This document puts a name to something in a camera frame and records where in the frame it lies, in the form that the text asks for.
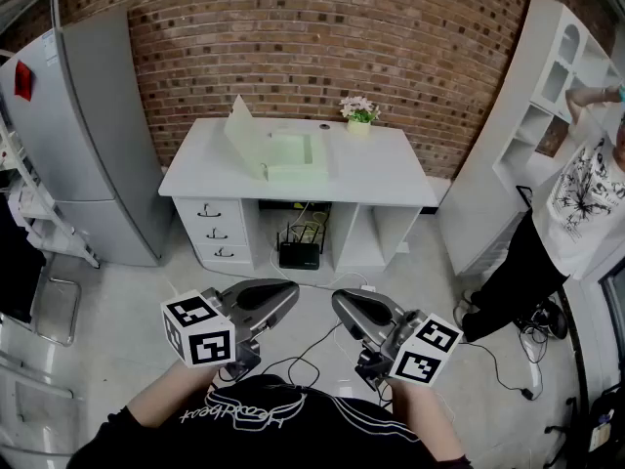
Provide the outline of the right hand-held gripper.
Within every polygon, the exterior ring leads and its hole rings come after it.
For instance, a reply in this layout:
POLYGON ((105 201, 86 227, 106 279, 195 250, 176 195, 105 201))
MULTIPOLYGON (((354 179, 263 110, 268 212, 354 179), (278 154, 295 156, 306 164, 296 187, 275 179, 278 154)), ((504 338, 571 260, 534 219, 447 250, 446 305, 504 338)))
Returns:
POLYGON ((339 289, 332 307, 362 350, 356 374, 375 390, 391 377, 431 386, 463 332, 435 314, 404 310, 390 297, 363 289, 339 289))

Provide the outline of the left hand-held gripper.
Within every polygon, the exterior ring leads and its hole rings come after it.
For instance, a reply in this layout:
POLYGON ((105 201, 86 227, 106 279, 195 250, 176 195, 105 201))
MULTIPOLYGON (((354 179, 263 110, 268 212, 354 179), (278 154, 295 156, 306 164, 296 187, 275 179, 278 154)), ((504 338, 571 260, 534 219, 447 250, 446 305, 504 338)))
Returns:
POLYGON ((237 381, 261 363, 258 336, 294 307, 299 285, 246 279, 220 292, 191 290, 161 304, 165 335, 186 366, 223 366, 237 381))

